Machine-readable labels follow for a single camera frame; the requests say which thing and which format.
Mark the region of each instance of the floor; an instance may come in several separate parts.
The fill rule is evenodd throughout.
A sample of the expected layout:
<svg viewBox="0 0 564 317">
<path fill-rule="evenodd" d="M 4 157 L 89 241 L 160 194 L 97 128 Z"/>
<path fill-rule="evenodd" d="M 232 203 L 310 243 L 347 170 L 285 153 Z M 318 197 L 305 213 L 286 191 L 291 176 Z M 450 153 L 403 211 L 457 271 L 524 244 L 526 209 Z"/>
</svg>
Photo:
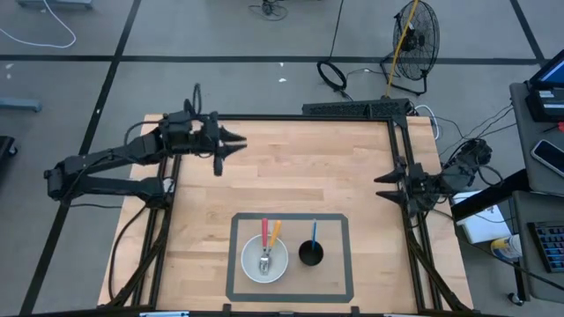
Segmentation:
<svg viewBox="0 0 564 317">
<path fill-rule="evenodd" d="M 560 0 L 428 2 L 441 25 L 440 58 L 428 79 L 429 92 L 414 98 L 394 90 L 392 97 L 410 97 L 417 105 L 430 106 L 463 133 L 507 106 L 508 85 L 531 77 L 539 63 L 562 49 Z M 279 22 L 252 15 L 247 5 L 257 3 L 93 0 L 92 11 L 56 7 L 78 37 L 67 49 L 33 48 L 0 34 L 0 96 L 38 99 L 43 105 L 38 114 L 0 111 L 0 135 L 16 137 L 19 146 L 0 186 L 0 315 L 19 313 L 56 217 L 58 204 L 47 197 L 42 172 L 57 161 L 79 149 L 118 145 L 127 127 L 145 114 L 181 109 L 196 82 L 202 85 L 205 111 L 227 114 L 299 114 L 304 103 L 342 100 L 323 84 L 315 68 L 319 56 L 329 54 L 340 2 L 284 1 L 289 15 Z M 393 16 L 404 4 L 345 1 L 334 52 L 342 57 L 338 67 L 345 72 L 376 70 L 371 61 L 392 50 Z M 70 40 L 48 12 L 20 8 L 12 0 L 0 3 L 0 27 L 27 41 Z M 351 75 L 347 92 L 355 100 L 379 99 L 385 84 L 382 75 L 361 72 Z M 93 122 L 100 119 L 95 133 L 87 129 L 91 117 Z M 492 130 L 514 120 L 508 114 Z M 459 136 L 453 124 L 439 120 L 439 126 L 437 148 L 444 151 Z M 487 142 L 493 148 L 491 166 L 502 175 L 523 168 L 515 127 L 488 136 Z M 122 168 L 112 176 L 128 173 Z M 474 184 L 484 186 L 482 181 Z M 115 197 L 83 200 L 121 202 Z M 35 313 L 95 306 L 117 217 L 117 210 L 69 212 Z M 548 315 L 564 308 L 535 299 L 513 306 L 505 299 L 516 289 L 513 270 L 461 248 L 474 305 L 482 312 Z"/>
</svg>

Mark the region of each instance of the desk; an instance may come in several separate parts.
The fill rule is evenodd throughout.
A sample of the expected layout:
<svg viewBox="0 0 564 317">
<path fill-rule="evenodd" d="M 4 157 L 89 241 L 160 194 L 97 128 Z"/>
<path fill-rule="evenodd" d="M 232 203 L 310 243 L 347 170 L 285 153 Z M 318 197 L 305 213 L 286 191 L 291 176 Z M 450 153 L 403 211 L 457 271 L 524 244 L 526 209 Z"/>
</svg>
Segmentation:
<svg viewBox="0 0 564 317">
<path fill-rule="evenodd" d="M 440 172 L 430 121 L 409 118 L 408 122 L 415 160 L 430 173 Z M 226 275 L 232 218 L 260 212 L 344 215 L 349 225 L 354 296 L 348 303 L 234 301 L 230 303 L 233 311 L 350 313 L 351 306 L 359 306 L 363 313 L 417 312 L 400 208 L 375 195 L 377 190 L 395 189 L 395 184 L 373 183 L 374 177 L 393 168 L 385 123 L 222 124 L 246 136 L 249 147 L 226 160 L 222 177 L 213 176 L 210 159 L 182 157 L 157 309 L 220 311 L 223 304 L 230 303 Z M 142 133 L 151 129 L 145 125 Z M 156 166 L 133 166 L 131 170 L 132 179 L 156 174 Z M 116 233 L 142 206 L 137 198 L 125 199 Z M 437 208 L 449 213 L 447 204 Z M 139 263 L 146 219 L 147 213 L 123 235 L 116 254 L 115 291 Z M 452 221 L 431 213 L 427 226 L 435 267 L 460 300 L 472 307 Z M 282 240 L 292 234 L 291 228 L 282 225 Z M 425 283 L 427 274 L 420 271 Z M 151 278 L 149 271 L 145 285 Z M 109 300 L 107 280 L 108 274 L 100 292 L 101 304 Z M 147 289 L 141 303 L 147 302 Z M 425 289 L 430 307 L 430 291 Z"/>
<path fill-rule="evenodd" d="M 515 109 L 525 168 L 507 177 L 500 187 L 487 188 L 454 205 L 452 214 L 456 221 L 510 198 L 512 193 L 517 190 L 564 195 L 564 178 L 540 164 L 531 156 L 532 148 L 542 139 L 564 149 L 564 133 L 558 131 L 558 129 L 544 133 L 544 130 L 553 127 L 555 123 L 534 122 L 532 120 L 525 102 L 525 98 L 529 94 L 526 84 L 511 84 L 509 90 Z"/>
<path fill-rule="evenodd" d="M 521 265 L 523 265 L 524 269 L 538 276 L 563 285 L 564 275 L 546 272 L 532 239 L 531 231 L 527 228 L 527 223 L 543 221 L 564 222 L 564 210 L 562 210 L 564 198 L 518 191 L 513 194 L 512 205 L 512 212 L 515 212 L 521 248 L 523 250 Z M 521 290 L 525 292 L 525 295 L 519 295 L 519 298 L 527 300 L 526 292 L 530 290 L 531 295 L 537 299 L 564 303 L 561 291 L 530 276 L 522 275 L 522 277 L 526 278 L 526 283 L 522 284 L 524 289 Z"/>
</svg>

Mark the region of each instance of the wooden table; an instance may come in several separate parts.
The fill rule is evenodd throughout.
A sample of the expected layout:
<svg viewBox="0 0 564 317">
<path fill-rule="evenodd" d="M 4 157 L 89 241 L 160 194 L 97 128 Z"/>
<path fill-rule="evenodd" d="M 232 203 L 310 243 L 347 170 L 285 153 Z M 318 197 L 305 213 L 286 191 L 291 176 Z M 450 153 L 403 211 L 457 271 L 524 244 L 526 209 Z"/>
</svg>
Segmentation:
<svg viewBox="0 0 564 317">
<path fill-rule="evenodd" d="M 411 117 L 408 122 L 415 161 L 427 172 L 438 173 L 440 163 L 428 118 Z M 220 311 L 229 303 L 226 271 L 233 216 L 241 212 L 299 212 L 337 213 L 348 218 L 354 287 L 351 302 L 232 302 L 233 311 L 348 313 L 351 306 L 359 306 L 363 313 L 417 312 L 400 208 L 375 195 L 377 190 L 394 190 L 395 185 L 373 183 L 393 167 L 386 123 L 222 123 L 246 136 L 249 147 L 227 159 L 222 177 L 213 176 L 211 159 L 182 158 L 158 309 Z M 145 125 L 143 133 L 152 128 Z M 397 134 L 402 151 L 399 130 Z M 156 173 L 156 166 L 133 166 L 131 178 Z M 142 206 L 137 198 L 125 199 L 116 233 Z M 450 213 L 447 204 L 437 209 Z M 114 291 L 139 263 L 147 215 L 128 229 L 118 247 Z M 451 220 L 431 213 L 427 226 L 435 267 L 461 301 L 472 307 Z M 291 235 L 291 230 L 283 227 L 281 239 Z M 431 308 L 427 274 L 422 268 L 420 271 L 426 306 Z M 151 278 L 149 269 L 145 284 L 150 284 Z M 108 273 L 100 292 L 101 304 L 108 302 L 107 282 Z M 144 288 L 142 303 L 147 302 L 148 289 Z"/>
</svg>

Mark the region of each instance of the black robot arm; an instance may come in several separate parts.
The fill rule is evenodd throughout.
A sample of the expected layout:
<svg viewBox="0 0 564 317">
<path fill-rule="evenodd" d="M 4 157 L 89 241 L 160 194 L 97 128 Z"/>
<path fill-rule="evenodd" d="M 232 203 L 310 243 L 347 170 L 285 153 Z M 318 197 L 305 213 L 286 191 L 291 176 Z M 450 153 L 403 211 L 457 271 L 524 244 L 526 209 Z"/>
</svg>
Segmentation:
<svg viewBox="0 0 564 317">
<path fill-rule="evenodd" d="M 76 155 L 45 171 L 48 195 L 56 201 L 70 201 L 84 194 L 134 195 L 147 203 L 149 208 L 162 208 L 167 185 L 152 177 L 141 181 L 115 180 L 88 176 L 128 164 L 142 166 L 158 164 L 164 157 L 193 154 L 213 156 L 213 172 L 223 173 L 223 161 L 230 154 L 245 148 L 244 136 L 227 131 L 218 125 L 218 113 L 196 114 L 189 104 L 185 110 L 163 114 L 157 127 L 134 138 L 123 146 Z M 201 122 L 200 130 L 193 130 L 193 121 Z"/>
</svg>

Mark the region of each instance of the monitor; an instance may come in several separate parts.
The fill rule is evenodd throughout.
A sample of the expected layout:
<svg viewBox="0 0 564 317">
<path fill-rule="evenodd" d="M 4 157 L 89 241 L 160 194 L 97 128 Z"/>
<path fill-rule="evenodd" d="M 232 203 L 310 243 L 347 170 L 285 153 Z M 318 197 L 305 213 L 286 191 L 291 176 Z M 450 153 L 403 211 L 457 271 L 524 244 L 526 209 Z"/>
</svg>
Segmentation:
<svg viewBox="0 0 564 317">
<path fill-rule="evenodd" d="M 564 88 L 564 49 L 531 78 L 536 88 Z"/>
</svg>

